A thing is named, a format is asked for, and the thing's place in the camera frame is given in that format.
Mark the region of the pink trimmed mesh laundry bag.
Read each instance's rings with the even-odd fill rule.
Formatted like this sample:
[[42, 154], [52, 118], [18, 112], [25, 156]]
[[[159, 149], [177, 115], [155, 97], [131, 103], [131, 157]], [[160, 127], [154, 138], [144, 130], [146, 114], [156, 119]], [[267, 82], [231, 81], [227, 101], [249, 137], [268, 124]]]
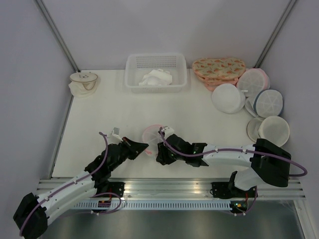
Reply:
[[162, 143], [162, 138], [159, 134], [161, 127], [163, 127], [161, 124], [151, 125], [147, 127], [142, 134], [142, 142], [149, 145], [145, 152], [150, 157], [157, 157], [158, 155], [158, 144]]

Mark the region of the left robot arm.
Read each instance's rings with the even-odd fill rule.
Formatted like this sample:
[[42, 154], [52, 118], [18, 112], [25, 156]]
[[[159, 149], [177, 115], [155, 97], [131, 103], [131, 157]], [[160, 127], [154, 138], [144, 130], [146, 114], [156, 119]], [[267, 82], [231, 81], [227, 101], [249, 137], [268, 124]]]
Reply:
[[102, 153], [77, 176], [46, 193], [25, 195], [13, 215], [19, 235], [25, 239], [36, 239], [54, 220], [80, 201], [106, 196], [112, 171], [127, 159], [136, 159], [147, 147], [147, 143], [127, 137], [117, 144], [106, 143]]

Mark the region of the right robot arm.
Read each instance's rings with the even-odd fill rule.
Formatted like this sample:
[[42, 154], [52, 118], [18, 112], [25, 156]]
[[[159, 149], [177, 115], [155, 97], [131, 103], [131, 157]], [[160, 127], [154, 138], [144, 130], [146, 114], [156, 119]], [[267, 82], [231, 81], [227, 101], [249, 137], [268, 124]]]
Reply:
[[228, 151], [207, 143], [189, 143], [172, 134], [158, 143], [156, 161], [170, 165], [178, 160], [192, 167], [218, 164], [245, 167], [243, 171], [232, 172], [226, 182], [211, 183], [215, 198], [254, 197], [259, 185], [286, 188], [289, 183], [291, 155], [266, 139]]

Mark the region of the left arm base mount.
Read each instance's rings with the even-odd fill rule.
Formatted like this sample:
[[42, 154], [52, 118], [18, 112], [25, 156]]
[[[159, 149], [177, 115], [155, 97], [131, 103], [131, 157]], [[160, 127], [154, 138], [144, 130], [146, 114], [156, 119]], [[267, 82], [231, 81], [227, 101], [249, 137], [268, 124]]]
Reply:
[[97, 198], [108, 197], [108, 199], [99, 199], [98, 207], [101, 208], [115, 208], [120, 203], [119, 198], [113, 194], [117, 194], [119, 197], [123, 197], [125, 183], [124, 182], [109, 182], [97, 190], [96, 194], [99, 194]]

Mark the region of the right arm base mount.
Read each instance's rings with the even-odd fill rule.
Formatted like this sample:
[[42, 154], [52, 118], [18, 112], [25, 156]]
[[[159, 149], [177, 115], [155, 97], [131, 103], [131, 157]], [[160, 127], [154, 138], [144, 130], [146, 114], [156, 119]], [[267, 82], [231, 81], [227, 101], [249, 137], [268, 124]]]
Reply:
[[256, 188], [252, 187], [248, 191], [243, 191], [241, 189], [230, 186], [228, 182], [212, 182], [210, 194], [213, 196], [213, 198], [224, 200], [234, 198], [254, 198], [256, 195]]

